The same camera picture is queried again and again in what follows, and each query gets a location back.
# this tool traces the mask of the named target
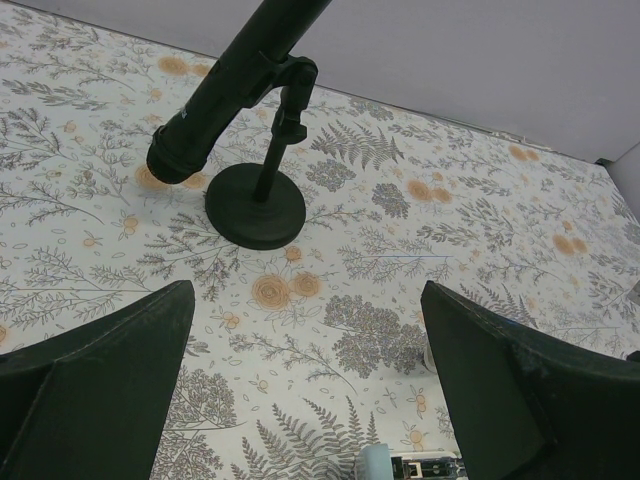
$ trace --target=black microphone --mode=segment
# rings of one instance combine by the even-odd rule
[[[202,170],[238,112],[283,85],[289,52],[330,2],[264,0],[184,108],[153,134],[151,173],[176,184]]]

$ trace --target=gray wall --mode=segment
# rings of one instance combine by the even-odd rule
[[[259,0],[21,3],[219,55]],[[321,85],[614,160],[640,140],[639,25],[638,0],[334,0],[295,53]]]
[[[640,219],[640,144],[607,170],[633,214]]]

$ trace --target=gray leaf print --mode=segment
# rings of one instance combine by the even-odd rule
[[[394,183],[380,183],[373,189],[371,201],[384,208],[391,218],[407,218],[409,204],[405,202],[400,189]]]
[[[307,179],[326,187],[330,192],[337,192],[344,187],[347,180],[356,178],[356,174],[345,167],[342,163],[338,163],[332,158],[324,162],[318,162],[316,165],[309,165]]]
[[[40,82],[21,82],[19,80],[3,80],[2,84],[16,95],[36,95],[45,105],[59,107],[71,105],[78,110],[104,110],[111,102],[101,102],[81,89],[54,87]]]
[[[73,213],[88,215],[104,225],[104,222],[94,214],[62,200],[64,200],[64,193],[58,189],[54,190],[48,183],[30,181],[26,190],[14,193],[8,184],[0,182],[0,216],[8,209],[39,207],[37,211],[29,212],[29,220],[26,222],[28,226],[36,222],[44,222],[50,217],[57,215],[68,217]]]
[[[219,373],[202,369],[178,374],[164,431],[156,455],[152,480],[212,480],[223,467],[202,433],[238,425],[233,391]]]
[[[87,274],[58,248],[38,248],[28,262],[32,267],[24,272],[25,286],[9,277],[0,280],[0,319],[23,329],[70,312],[83,322],[92,320],[115,310],[125,293],[151,291],[138,270],[94,265]]]
[[[618,193],[613,193],[613,213],[619,215],[627,220],[635,221],[635,217],[629,208],[629,205],[624,201],[624,198]]]
[[[480,242],[477,233],[468,228],[452,227],[446,223],[425,225],[418,230],[418,236],[432,239],[438,243],[449,242],[452,245],[468,247],[472,243]]]
[[[469,188],[479,188],[485,195],[498,195],[508,197],[511,189],[502,187],[497,181],[490,178],[459,177],[460,181]]]
[[[611,319],[615,311],[627,322],[635,323],[636,304],[627,299],[626,287],[598,272],[589,272],[589,282],[589,296],[594,299],[596,311],[607,319]]]
[[[24,55],[8,55],[9,60],[0,61],[0,67],[9,67],[18,65],[22,67],[25,74],[30,75],[40,70],[46,70],[49,78],[57,80],[63,75],[82,75],[78,81],[78,86],[89,85],[92,83],[118,83],[131,91],[135,91],[133,87],[118,80],[115,77],[103,73],[102,67],[90,62],[84,58],[78,59],[75,63],[65,63],[58,55],[52,53],[47,54],[47,61],[32,60]]]
[[[266,454],[261,454],[248,438],[243,437],[242,451],[249,472],[233,464],[231,469],[236,480],[352,478],[355,455],[366,442],[378,443],[373,412],[365,436],[358,412],[349,397],[348,427],[346,422],[338,423],[338,416],[324,407],[311,400],[304,401],[316,414],[319,423],[303,423],[299,417],[289,415],[273,404],[273,416],[280,431],[267,428],[260,420],[256,422]]]
[[[333,350],[346,371],[368,378],[382,362],[406,375],[420,364],[426,333],[417,325],[400,325],[393,310],[376,308],[360,295],[334,295],[325,311],[323,324],[344,331]]]
[[[349,99],[349,105],[353,107],[356,115],[368,112],[369,115],[376,120],[393,120],[393,112],[377,102],[365,100],[364,98],[351,97]]]
[[[337,370],[331,367],[331,357],[325,354],[324,349],[315,343],[310,343],[307,348],[301,348],[299,342],[289,334],[284,336],[284,345],[278,345],[275,341],[264,335],[254,333],[251,338],[246,335],[234,335],[229,338],[229,345],[235,352],[246,352],[253,350],[262,351],[262,359],[266,361],[282,358],[282,366],[286,370],[291,370],[296,365],[311,365],[315,367],[307,374],[307,381],[339,378],[351,389],[356,389]]]
[[[517,298],[514,298],[504,284],[502,285],[502,289],[505,292],[505,298],[502,298],[500,293],[493,291],[486,285],[480,284],[480,288],[487,293],[489,296],[488,300],[472,290],[469,290],[464,285],[460,285],[460,289],[464,292],[465,296],[478,305],[481,305],[510,320],[515,320],[524,325],[538,328],[537,320],[533,315],[531,315],[531,313],[529,313],[522,295],[518,295]]]
[[[393,133],[399,133],[405,138],[415,138],[417,140],[422,140],[425,142],[430,142],[434,140],[440,140],[440,135],[438,135],[433,129],[418,128],[416,125],[399,125],[394,123],[389,127],[389,131]]]
[[[438,428],[440,433],[447,438],[453,438],[453,426],[451,425],[451,419],[449,418],[449,412],[445,407],[436,407],[436,413],[438,415]]]
[[[209,350],[207,350],[208,348],[209,344],[207,344],[206,342],[200,342],[196,340],[196,337],[194,337],[193,335],[189,335],[185,353],[187,355],[191,355],[192,357],[199,357],[200,353],[211,353]]]
[[[52,157],[69,159],[61,151],[49,119],[35,108],[19,108],[0,117],[0,171],[33,170]]]
[[[365,208],[355,210],[346,210],[344,205],[340,204],[333,209],[329,209],[326,205],[315,207],[307,215],[305,225],[319,225],[328,230],[333,230],[330,221],[336,221],[343,226],[349,225],[350,221],[361,222],[363,220],[372,220],[379,222],[382,216],[378,212],[369,212]]]
[[[363,169],[369,162],[373,162],[375,169],[380,170],[386,160],[397,163],[398,157],[404,158],[404,153],[398,149],[395,139],[391,137],[390,141],[387,140],[380,128],[376,136],[357,123],[356,126],[360,132],[344,125],[340,120],[336,120],[336,125],[329,124],[329,130],[323,127],[323,136],[318,136],[311,144],[311,148],[331,155],[333,158],[348,159],[351,165],[360,158]]]
[[[627,223],[624,226],[624,236],[630,242],[640,245],[640,227],[635,223]]]
[[[370,279],[376,284],[389,282],[398,274],[407,278],[421,276],[436,282],[449,278],[448,257],[434,255],[423,239],[395,241],[370,226],[360,229],[360,238],[364,252],[350,245],[338,249],[350,278]],[[433,259],[442,259],[442,263],[428,268]]]
[[[145,253],[138,264],[151,269],[151,275],[168,280],[176,264],[188,266],[194,280],[205,289],[203,298],[213,301],[227,286],[231,272],[240,268],[239,247],[228,242],[211,224],[199,215],[178,213],[171,219],[170,236],[159,233],[145,246],[153,253]]]

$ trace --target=floral patterned surface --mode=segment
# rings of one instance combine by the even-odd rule
[[[455,450],[421,363],[427,279],[585,348],[640,348],[640,226],[602,167],[320,88],[282,165],[302,233],[230,244],[203,192],[262,161],[276,92],[182,185],[144,162],[211,64],[0,4],[0,352],[192,280],[153,479],[347,478],[379,440]]]

